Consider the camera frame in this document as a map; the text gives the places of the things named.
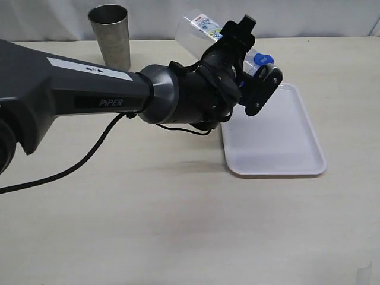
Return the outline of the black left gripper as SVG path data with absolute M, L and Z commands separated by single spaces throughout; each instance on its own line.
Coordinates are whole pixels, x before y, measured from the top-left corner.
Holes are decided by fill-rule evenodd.
M 245 84 L 243 62 L 256 38 L 252 31 L 256 20 L 245 14 L 237 23 L 229 20 L 221 30 L 221 39 L 212 44 L 200 59 L 200 79 L 207 89 L 240 89 Z

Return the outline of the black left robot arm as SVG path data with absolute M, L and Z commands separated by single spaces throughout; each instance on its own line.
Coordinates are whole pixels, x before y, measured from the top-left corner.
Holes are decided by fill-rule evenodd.
M 1 169 L 17 144 L 36 151 L 57 117 L 138 115 L 150 124 L 190 124 L 201 131 L 226 122 L 242 98 L 245 55 L 255 20 L 228 21 L 221 39 L 190 66 L 152 64 L 126 72 L 1 41 Z

